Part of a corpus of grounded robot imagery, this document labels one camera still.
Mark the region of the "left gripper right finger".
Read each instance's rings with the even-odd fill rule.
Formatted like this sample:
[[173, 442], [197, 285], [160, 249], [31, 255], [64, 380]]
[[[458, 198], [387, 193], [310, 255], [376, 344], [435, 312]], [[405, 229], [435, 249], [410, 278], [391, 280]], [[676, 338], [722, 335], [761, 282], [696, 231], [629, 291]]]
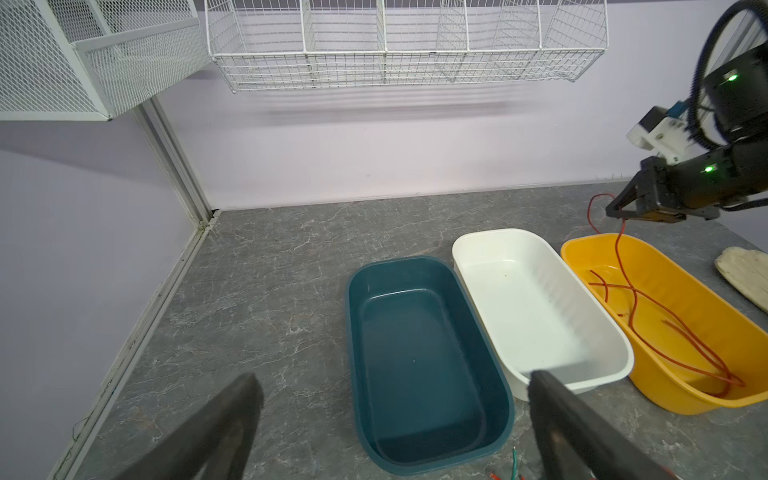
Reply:
[[531, 374], [530, 416], [548, 479], [675, 479], [548, 371]]

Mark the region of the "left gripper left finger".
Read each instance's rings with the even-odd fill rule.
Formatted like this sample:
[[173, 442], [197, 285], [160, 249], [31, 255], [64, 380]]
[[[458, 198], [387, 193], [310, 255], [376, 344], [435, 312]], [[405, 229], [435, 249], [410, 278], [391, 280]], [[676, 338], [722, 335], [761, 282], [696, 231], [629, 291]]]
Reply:
[[264, 392], [253, 373], [235, 378], [119, 479], [241, 479]]

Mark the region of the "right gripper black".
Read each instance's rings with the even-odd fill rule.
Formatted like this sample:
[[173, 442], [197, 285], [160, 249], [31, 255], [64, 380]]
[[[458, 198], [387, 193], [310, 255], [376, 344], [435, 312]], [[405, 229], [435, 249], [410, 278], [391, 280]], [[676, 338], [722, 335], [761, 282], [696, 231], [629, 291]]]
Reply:
[[646, 158], [605, 213], [620, 220], [710, 220], [719, 216], [717, 209], [738, 212], [766, 206], [766, 199], [752, 198], [766, 190], [767, 142], [744, 140], [673, 166], [659, 157]]

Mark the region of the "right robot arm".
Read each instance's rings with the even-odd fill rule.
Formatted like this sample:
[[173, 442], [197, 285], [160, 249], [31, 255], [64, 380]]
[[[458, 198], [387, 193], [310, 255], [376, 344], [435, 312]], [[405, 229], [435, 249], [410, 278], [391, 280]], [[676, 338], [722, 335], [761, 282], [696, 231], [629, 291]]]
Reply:
[[708, 67], [720, 35], [742, 12], [767, 25], [765, 2], [735, 2], [707, 37], [688, 99], [653, 107], [630, 130], [630, 142], [651, 154], [606, 206], [608, 217], [677, 223], [766, 206], [759, 195], [767, 189], [767, 46]]

